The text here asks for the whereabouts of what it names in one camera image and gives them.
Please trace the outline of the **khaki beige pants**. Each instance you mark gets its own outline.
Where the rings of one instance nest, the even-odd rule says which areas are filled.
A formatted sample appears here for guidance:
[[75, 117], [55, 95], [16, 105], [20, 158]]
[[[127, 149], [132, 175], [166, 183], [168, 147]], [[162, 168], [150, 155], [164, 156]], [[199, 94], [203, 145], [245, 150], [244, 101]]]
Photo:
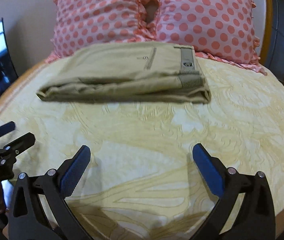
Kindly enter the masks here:
[[43, 101], [209, 103], [211, 99], [192, 46], [94, 44], [53, 65], [61, 71], [37, 91]]

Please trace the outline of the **yellow patterned bed sheet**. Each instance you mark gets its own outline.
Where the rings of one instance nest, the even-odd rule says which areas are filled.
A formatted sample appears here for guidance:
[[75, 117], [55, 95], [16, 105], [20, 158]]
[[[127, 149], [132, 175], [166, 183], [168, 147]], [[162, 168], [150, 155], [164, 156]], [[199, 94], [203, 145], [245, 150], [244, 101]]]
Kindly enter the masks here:
[[62, 64], [39, 64], [0, 99], [0, 125], [16, 129], [0, 147], [31, 132], [15, 174], [42, 175], [82, 146], [92, 159], [67, 202], [96, 239], [188, 239], [217, 198], [192, 160], [195, 144], [227, 167], [265, 173], [275, 213], [284, 209], [284, 86], [256, 73], [199, 59], [208, 104], [44, 102], [36, 91]]

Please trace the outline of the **left pink polka-dot pillow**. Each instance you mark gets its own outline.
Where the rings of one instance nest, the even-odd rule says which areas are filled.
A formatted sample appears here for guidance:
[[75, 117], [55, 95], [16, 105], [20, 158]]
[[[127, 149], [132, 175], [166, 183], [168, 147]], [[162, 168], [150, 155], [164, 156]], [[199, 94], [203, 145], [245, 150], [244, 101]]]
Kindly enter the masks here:
[[56, 23], [51, 63], [93, 44], [153, 41], [147, 28], [149, 0], [54, 0]]

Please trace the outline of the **pink polka-dot pillow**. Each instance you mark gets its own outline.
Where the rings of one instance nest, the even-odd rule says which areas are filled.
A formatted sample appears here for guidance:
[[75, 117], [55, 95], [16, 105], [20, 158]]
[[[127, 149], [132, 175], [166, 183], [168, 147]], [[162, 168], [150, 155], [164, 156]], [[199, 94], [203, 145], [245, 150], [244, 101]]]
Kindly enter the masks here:
[[157, 10], [146, 25], [153, 41], [192, 46], [196, 56], [266, 75], [259, 64], [254, 0], [144, 0]]
[[93, 44], [153, 41], [147, 28], [149, 0], [54, 0], [56, 23], [51, 63]]

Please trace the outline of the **right pink polka-dot pillow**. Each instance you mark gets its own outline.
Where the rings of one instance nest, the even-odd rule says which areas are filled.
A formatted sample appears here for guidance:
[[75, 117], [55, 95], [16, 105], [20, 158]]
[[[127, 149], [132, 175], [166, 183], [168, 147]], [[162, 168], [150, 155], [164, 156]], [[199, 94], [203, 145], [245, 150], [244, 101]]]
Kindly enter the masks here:
[[259, 64], [254, 0], [144, 0], [157, 10], [146, 25], [153, 41], [192, 46], [196, 56], [266, 75]]

